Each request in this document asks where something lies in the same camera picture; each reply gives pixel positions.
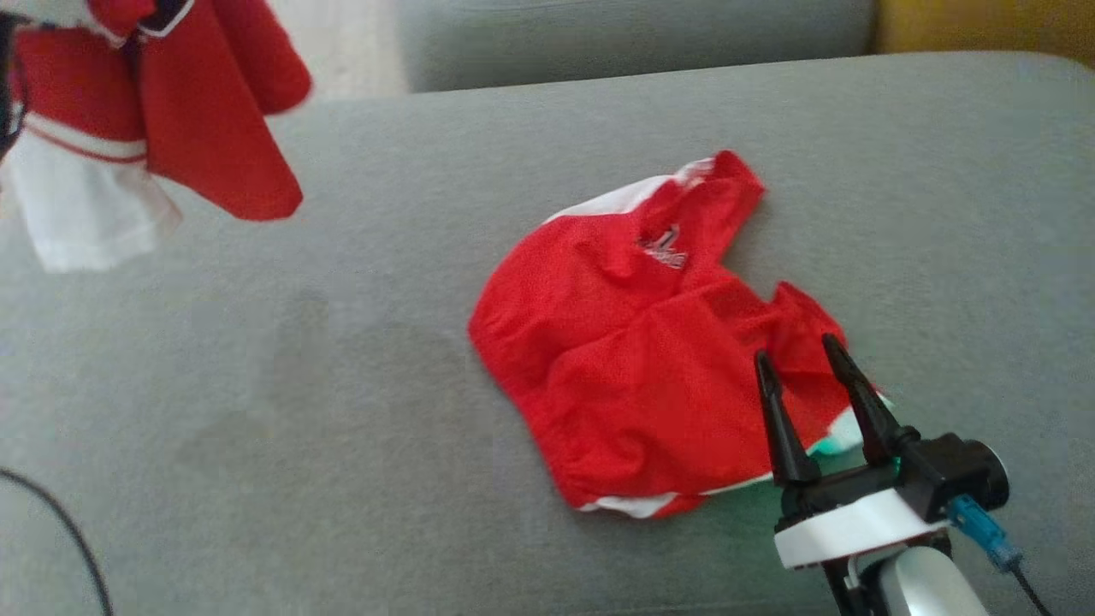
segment gray fabric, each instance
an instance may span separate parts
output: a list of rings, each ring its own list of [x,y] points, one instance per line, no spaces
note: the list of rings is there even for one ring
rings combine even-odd
[[[862,54],[874,0],[400,0],[417,92]]]
[[[278,133],[309,195],[288,222],[183,197],[170,245],[106,275],[47,276],[0,231],[0,464],[72,508],[119,615],[833,614],[780,568],[769,486],[568,511],[464,336],[549,214],[718,148],[770,190],[727,265],[817,297],[900,419],[991,444],[1030,579],[1059,615],[1095,604],[1069,577],[1095,537],[1091,71],[863,57],[324,104]],[[8,487],[0,537],[3,613],[94,613]],[[992,614],[1030,613],[956,550]]]

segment white stripe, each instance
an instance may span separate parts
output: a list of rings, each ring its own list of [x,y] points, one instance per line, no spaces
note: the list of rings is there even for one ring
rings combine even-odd
[[[678,496],[680,495],[677,492],[668,492],[657,497],[646,497],[642,499],[601,497],[597,499],[596,502],[583,507],[579,511],[597,511],[599,509],[607,509],[623,512],[632,518],[643,520],[661,511],[661,508],[671,503]]]
[[[114,48],[122,47],[123,45],[126,44],[126,40],[129,39],[126,36],[119,36],[117,34],[114,34],[113,30],[106,27],[105,25],[102,25],[99,22],[92,22],[91,25],[88,25],[87,27],[88,30],[94,32],[95,34],[101,35],[103,38],[106,38],[106,40],[111,44],[111,47]]]
[[[26,118],[23,121],[27,126],[36,128],[67,146],[72,146],[73,148],[102,156],[135,158],[148,153],[148,142],[145,139],[138,141],[104,139],[33,112],[26,114]]]
[[[685,164],[672,175],[655,175],[654,177],[639,179],[634,184],[627,184],[622,188],[616,188],[587,201],[567,207],[544,220],[544,224],[563,216],[603,216],[634,211],[638,206],[646,202],[666,182],[676,181],[685,188],[692,187],[711,171],[713,162],[714,159],[705,158]]]
[[[186,5],[183,7],[182,10],[178,11],[178,14],[175,15],[175,19],[171,20],[171,23],[169,23],[166,26],[164,26],[163,30],[149,30],[149,28],[147,28],[147,27],[145,27],[142,25],[140,25],[138,27],[140,27],[140,31],[143,32],[145,34],[149,35],[149,36],[152,36],[154,38],[163,38],[163,37],[168,36],[169,34],[171,34],[172,30],[175,30],[175,26],[178,25],[178,23],[182,22],[183,19],[186,18],[186,15],[191,12],[192,8],[194,8],[194,0],[191,0],[189,2],[187,2]]]
[[[713,497],[715,495],[721,495],[723,492],[729,492],[730,490],[738,490],[740,488],[748,488],[749,486],[752,486],[753,484],[760,484],[761,481],[769,481],[771,479],[772,479],[772,474],[771,473],[765,473],[764,475],[761,475],[760,477],[753,477],[752,479],[746,479],[745,481],[741,481],[740,484],[735,484],[733,486],[727,486],[725,488],[715,488],[714,490],[707,490],[706,492],[703,492],[703,496],[704,497]]]

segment blue connector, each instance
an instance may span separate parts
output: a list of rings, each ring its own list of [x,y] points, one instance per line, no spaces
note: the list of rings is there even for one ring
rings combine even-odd
[[[956,528],[981,546],[1001,573],[1008,573],[1023,560],[1023,553],[1007,541],[1007,533],[968,495],[947,505],[947,518]]]

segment logo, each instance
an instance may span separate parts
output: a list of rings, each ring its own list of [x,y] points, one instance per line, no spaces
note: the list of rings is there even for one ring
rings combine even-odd
[[[643,252],[655,257],[658,263],[669,265],[673,269],[680,269],[684,266],[684,260],[688,259],[688,253],[673,252],[673,242],[677,241],[680,233],[680,226],[673,224],[657,241],[638,240],[638,245],[643,248]]]

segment white cloth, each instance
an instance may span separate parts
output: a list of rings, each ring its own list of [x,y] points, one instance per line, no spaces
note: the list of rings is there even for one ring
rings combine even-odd
[[[107,269],[171,234],[182,214],[143,156],[143,141],[97,139],[27,116],[0,167],[3,208],[14,199],[22,209],[43,267]]]

